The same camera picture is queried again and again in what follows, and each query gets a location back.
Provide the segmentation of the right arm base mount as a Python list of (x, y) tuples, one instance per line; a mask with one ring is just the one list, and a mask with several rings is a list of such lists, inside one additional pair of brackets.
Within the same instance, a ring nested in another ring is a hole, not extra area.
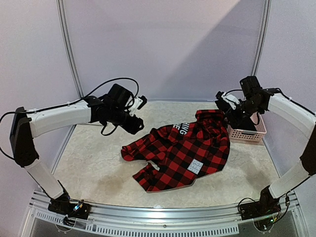
[(260, 192), (260, 198), (255, 201), (249, 197), (243, 198), (237, 205), (242, 220), (271, 215), (281, 211), (280, 197), (274, 198), (266, 187)]

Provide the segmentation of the red black plaid garment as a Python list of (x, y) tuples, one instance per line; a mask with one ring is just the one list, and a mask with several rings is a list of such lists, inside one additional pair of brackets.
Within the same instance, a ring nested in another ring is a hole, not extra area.
[(223, 170), (230, 152), (223, 112), (198, 110), (195, 117), (195, 122), (153, 128), (122, 147), (125, 161), (147, 161), (133, 175), (146, 192), (190, 186), (197, 178)]

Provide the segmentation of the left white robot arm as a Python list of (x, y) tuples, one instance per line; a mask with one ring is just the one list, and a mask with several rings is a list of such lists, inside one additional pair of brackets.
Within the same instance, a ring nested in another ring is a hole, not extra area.
[(34, 138), (66, 126), (95, 122), (103, 126), (111, 123), (134, 135), (144, 128), (143, 120), (135, 112), (146, 103), (145, 96), (137, 97), (115, 83), (100, 97), (88, 95), (76, 102), (39, 110), (20, 107), (14, 113), (9, 137), (13, 159), (54, 200), (54, 206), (62, 214), (70, 214), (73, 203), (67, 191), (40, 160)]

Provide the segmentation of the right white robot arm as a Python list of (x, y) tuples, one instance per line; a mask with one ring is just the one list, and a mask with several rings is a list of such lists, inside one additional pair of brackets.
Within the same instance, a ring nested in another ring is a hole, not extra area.
[(269, 126), (275, 131), (269, 136), (270, 140), (283, 138), (277, 145), (290, 147), (290, 142), (299, 144), (299, 161), (293, 163), (279, 179), (271, 183), (262, 193), (262, 199), (255, 205), (259, 215), (266, 215), (274, 208), (277, 199), (287, 192), (295, 189), (316, 173), (316, 115), (312, 111), (293, 101), (286, 96), (280, 88), (263, 88), (255, 76), (248, 76), (240, 81), (240, 91), (243, 98), (239, 99), (232, 91), (219, 92), (217, 99), (224, 105), (228, 124), (237, 128), (245, 123), (252, 115), (268, 112), (277, 119)]

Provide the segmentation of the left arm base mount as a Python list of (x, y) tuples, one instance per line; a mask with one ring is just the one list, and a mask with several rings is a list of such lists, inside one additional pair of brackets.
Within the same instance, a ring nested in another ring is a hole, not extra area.
[(79, 200), (52, 199), (48, 205), (48, 210), (57, 214), (68, 216), (68, 218), (79, 218), (87, 220), (91, 211), (91, 205)]

